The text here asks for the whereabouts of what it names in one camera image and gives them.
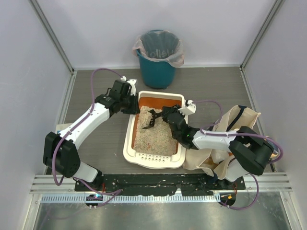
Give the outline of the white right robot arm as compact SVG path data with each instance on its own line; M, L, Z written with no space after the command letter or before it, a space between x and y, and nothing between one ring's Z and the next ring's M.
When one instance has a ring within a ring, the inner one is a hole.
M187 124L180 106L163 107L162 119L169 124L172 137L192 151L184 168L202 169L219 180L235 181L246 174L262 175L274 152L253 127L259 113L236 105L209 130Z

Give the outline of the white orange litter box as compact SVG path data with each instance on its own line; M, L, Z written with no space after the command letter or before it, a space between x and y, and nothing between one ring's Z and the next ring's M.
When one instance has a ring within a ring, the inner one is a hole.
M174 106L179 104L185 105L185 98L181 94L166 93L166 92L139 92L139 107L148 106L154 109L162 109L163 106ZM134 149L134 142L137 134L138 116L131 115L127 127L126 137L123 147L123 156L126 161L134 163L149 169L176 169L182 166L186 156L186 149L177 144L177 152L172 156L162 156L156 154L149 154L137 152Z

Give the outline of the black litter scoop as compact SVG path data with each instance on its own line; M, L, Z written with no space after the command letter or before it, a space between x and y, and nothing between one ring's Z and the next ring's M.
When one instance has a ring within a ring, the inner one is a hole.
M150 128L154 127L155 120L162 116L162 112L157 113L154 109L149 110L148 112L152 115L152 117L150 119L149 124L147 126L143 127L143 129L150 129Z

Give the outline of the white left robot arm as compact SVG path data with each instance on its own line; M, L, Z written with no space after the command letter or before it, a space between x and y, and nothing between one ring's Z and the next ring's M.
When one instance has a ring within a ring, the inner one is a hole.
M91 107L74 123L59 133L50 132L45 138L43 163L51 169L56 185L63 178L75 178L97 190L103 183L102 172L81 161L78 149L85 139L112 115L122 112L136 115L140 112L136 79L115 80L106 94L94 98Z

